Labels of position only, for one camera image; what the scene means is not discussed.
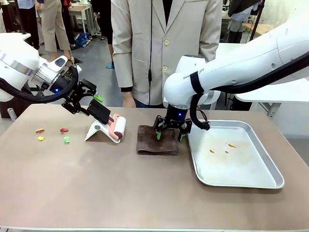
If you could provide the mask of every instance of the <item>orange food piece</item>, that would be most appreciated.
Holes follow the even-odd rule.
[[[41,134],[41,133],[43,133],[45,131],[45,129],[37,129],[35,132],[37,133],[37,134]]]

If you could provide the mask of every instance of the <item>yellow food piece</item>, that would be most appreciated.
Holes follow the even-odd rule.
[[[45,137],[39,136],[38,140],[43,141],[45,139]]]

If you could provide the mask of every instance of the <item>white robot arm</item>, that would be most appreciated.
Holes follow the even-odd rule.
[[[76,67],[65,70],[67,58],[61,56],[53,62],[41,58],[36,49],[23,41],[17,33],[0,33],[0,102],[13,97],[31,103],[49,103],[64,98],[62,106],[72,114],[92,115],[100,122],[109,120],[108,109],[96,100],[97,87],[85,79],[79,80]],[[41,91],[50,91],[49,96],[37,97],[20,91],[27,81],[34,83]],[[94,99],[89,107],[80,105],[83,97]]]
[[[190,133],[191,120],[201,129],[209,130],[209,123],[200,122],[196,111],[198,103],[205,101],[200,98],[214,90],[237,94],[308,77],[309,31],[301,27],[303,20],[289,21],[203,66],[197,58],[182,57],[176,73],[164,85],[169,107],[166,117],[158,116],[154,123],[158,138],[162,131],[177,128],[181,140]],[[185,120],[188,109],[191,120]]]

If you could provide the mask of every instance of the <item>hand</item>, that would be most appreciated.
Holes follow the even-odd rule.
[[[37,9],[38,11],[43,11],[43,9],[44,9],[44,4],[41,4],[41,3],[36,2],[36,3],[35,3],[35,9]]]
[[[124,103],[123,103],[122,107],[136,108],[136,104],[135,104],[135,101],[132,97],[131,92],[123,93],[123,97],[124,97]]]
[[[38,3],[38,2],[35,2],[35,9],[36,9],[37,11],[40,11],[40,10],[41,10],[41,4]]]

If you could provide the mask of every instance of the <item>bag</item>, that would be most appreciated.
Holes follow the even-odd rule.
[[[78,47],[86,47],[89,42],[89,33],[83,32],[75,37],[75,43]]]

